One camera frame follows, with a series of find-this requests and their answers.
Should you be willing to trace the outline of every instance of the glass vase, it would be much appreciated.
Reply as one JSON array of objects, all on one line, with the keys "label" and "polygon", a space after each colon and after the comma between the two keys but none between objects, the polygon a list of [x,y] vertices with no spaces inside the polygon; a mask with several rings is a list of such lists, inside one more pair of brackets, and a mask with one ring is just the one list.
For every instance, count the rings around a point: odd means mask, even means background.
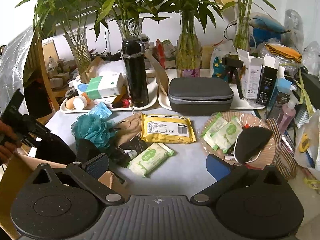
[{"label": "glass vase", "polygon": [[79,28],[76,31],[64,35],[70,46],[76,65],[79,70],[81,82],[89,84],[89,78],[86,75],[86,70],[91,63],[91,58],[88,50],[86,27]]},{"label": "glass vase", "polygon": [[236,49],[243,49],[250,52],[249,39],[250,19],[247,17],[239,17],[237,21],[236,38],[234,46]]},{"label": "glass vase", "polygon": [[117,21],[122,40],[141,38],[143,18]]},{"label": "glass vase", "polygon": [[176,54],[177,77],[200,76],[200,45],[193,11],[181,11],[181,34]]}]

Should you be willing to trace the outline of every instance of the pump bottle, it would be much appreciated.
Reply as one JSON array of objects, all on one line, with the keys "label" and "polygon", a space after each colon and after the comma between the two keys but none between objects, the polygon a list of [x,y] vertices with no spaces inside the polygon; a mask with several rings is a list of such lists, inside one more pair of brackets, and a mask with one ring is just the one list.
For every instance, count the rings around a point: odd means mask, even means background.
[{"label": "pump bottle", "polygon": [[285,130],[287,130],[290,122],[295,117],[296,110],[294,108],[298,103],[299,101],[297,100],[297,98],[293,94],[291,94],[289,102],[282,106],[282,111],[279,114],[279,117],[277,120],[281,134],[283,134]]}]

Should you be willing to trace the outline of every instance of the white tray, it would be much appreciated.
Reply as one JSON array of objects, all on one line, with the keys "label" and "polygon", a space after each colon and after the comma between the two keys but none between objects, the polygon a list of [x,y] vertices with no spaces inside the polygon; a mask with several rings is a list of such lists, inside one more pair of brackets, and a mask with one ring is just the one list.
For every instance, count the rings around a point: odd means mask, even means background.
[{"label": "white tray", "polygon": [[[144,107],[133,107],[133,109],[135,110],[144,110],[147,109],[151,106],[153,106],[158,98],[158,85],[156,83],[156,78],[148,78],[148,93],[149,93],[149,104],[144,106]],[[77,109],[73,109],[73,110],[69,110],[66,109],[66,102],[68,100],[65,99],[63,101],[63,103],[60,106],[60,111],[63,113],[87,113],[89,112],[94,106],[95,104],[93,103],[93,101],[91,101],[91,103],[89,105],[87,105],[87,107],[84,110],[77,110]],[[111,111],[131,111],[131,108],[110,108]]]},{"label": "white tray", "polygon": [[[172,79],[177,77],[177,70],[176,69],[167,69],[166,73],[169,77],[169,83]],[[201,69],[200,70],[201,77],[210,77],[210,70],[209,69]],[[230,84],[232,91],[234,92],[233,101],[231,104],[231,110],[259,110],[265,108],[265,106],[255,103],[254,101],[250,101],[247,99],[240,100],[239,93],[236,84]],[[172,110],[170,106],[170,101],[168,96],[166,96],[162,90],[159,90],[159,104],[168,110]]]}]

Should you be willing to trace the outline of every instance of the human hand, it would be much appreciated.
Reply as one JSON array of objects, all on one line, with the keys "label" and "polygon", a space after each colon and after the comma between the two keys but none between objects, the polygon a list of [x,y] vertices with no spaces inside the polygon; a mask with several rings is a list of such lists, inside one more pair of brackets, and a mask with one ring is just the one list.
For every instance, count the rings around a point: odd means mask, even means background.
[{"label": "human hand", "polygon": [[4,133],[7,137],[16,141],[15,144],[10,142],[5,142],[4,146],[0,145],[0,159],[3,163],[8,163],[13,152],[22,146],[21,142],[18,140],[17,135],[13,132],[12,128],[5,123],[0,121],[0,133]]}]

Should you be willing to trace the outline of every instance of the green and white box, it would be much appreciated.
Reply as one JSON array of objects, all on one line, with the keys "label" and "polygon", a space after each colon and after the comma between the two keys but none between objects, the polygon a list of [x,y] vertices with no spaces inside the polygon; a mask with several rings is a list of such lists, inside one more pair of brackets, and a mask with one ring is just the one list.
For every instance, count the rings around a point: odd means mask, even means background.
[{"label": "green and white box", "polygon": [[121,73],[95,77],[85,91],[90,99],[114,97],[121,94],[124,78]]}]

